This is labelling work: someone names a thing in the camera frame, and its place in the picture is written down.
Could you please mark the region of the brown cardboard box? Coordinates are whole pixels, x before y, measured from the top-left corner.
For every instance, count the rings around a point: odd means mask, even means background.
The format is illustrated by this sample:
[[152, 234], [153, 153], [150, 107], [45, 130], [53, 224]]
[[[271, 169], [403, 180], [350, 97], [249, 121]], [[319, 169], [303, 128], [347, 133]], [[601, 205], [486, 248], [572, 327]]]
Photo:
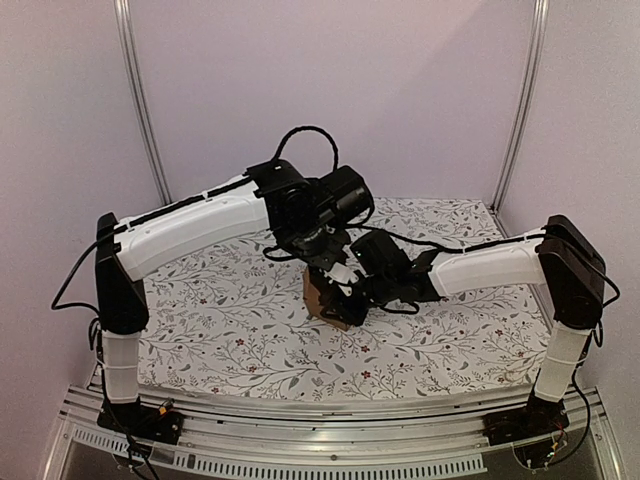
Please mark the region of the brown cardboard box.
[[350, 326], [340, 320], [336, 313], [328, 310], [333, 299], [334, 287], [329, 280], [319, 271], [307, 266], [303, 272], [303, 301], [309, 315], [325, 323], [347, 332]]

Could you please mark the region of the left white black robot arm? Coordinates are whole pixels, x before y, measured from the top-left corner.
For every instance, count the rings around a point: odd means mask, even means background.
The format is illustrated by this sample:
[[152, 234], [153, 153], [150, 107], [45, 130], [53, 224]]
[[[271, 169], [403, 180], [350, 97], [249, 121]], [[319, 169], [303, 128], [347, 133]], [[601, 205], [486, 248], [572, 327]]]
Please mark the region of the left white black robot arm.
[[139, 339], [149, 320], [145, 277], [195, 251], [267, 230], [287, 259], [344, 283], [353, 276], [342, 264], [347, 230], [373, 211], [372, 194], [351, 167], [305, 178], [289, 162], [274, 159], [146, 214], [123, 220], [103, 215], [88, 250], [95, 256], [95, 311], [111, 419], [128, 434], [149, 423], [137, 381]]

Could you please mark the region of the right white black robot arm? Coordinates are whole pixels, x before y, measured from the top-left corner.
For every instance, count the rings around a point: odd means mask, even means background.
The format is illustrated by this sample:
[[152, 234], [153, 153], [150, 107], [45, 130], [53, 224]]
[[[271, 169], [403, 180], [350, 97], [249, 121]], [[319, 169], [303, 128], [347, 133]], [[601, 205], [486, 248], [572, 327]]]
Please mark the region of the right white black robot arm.
[[370, 227], [351, 253], [360, 268], [336, 260], [323, 276], [337, 286], [337, 316], [359, 325], [372, 308], [398, 301], [417, 310], [457, 294], [486, 288], [527, 285], [546, 290], [553, 307], [553, 326], [544, 359], [532, 388], [532, 402], [517, 415], [517, 427], [537, 436], [556, 417], [590, 344], [602, 345], [602, 316], [618, 299], [619, 287], [607, 276], [604, 259], [565, 216], [555, 215], [537, 229], [516, 237], [467, 247], [446, 247], [415, 240], [421, 247], [410, 258], [399, 247], [403, 236]]

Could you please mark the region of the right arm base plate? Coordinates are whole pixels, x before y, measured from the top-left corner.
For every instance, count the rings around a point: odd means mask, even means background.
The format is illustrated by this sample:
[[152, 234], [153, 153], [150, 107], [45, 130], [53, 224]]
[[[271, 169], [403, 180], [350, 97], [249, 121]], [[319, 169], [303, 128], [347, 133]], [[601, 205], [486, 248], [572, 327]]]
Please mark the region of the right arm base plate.
[[526, 440], [569, 426], [562, 406], [524, 406], [488, 413], [482, 417], [483, 435], [491, 446]]

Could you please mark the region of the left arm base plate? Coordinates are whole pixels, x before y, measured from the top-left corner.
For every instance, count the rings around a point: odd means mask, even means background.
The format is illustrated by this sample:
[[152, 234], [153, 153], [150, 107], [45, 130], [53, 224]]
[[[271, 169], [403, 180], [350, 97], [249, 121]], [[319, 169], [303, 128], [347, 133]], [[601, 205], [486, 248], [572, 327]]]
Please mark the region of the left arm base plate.
[[176, 445], [181, 437], [185, 416], [171, 403], [160, 407], [143, 405], [140, 400], [126, 404], [103, 401], [97, 424], [108, 430], [128, 433], [134, 438]]

